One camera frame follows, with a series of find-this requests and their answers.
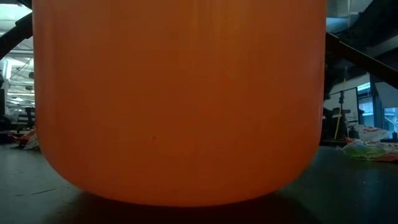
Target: table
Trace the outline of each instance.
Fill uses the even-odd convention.
[[[0,146],[0,223],[397,223],[398,165],[332,147],[272,194],[231,205],[165,208],[106,200],[63,180],[38,151]]]

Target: orange object on floor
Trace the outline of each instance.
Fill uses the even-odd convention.
[[[289,183],[318,148],[326,1],[34,10],[40,145],[82,189],[150,205],[237,202]]]

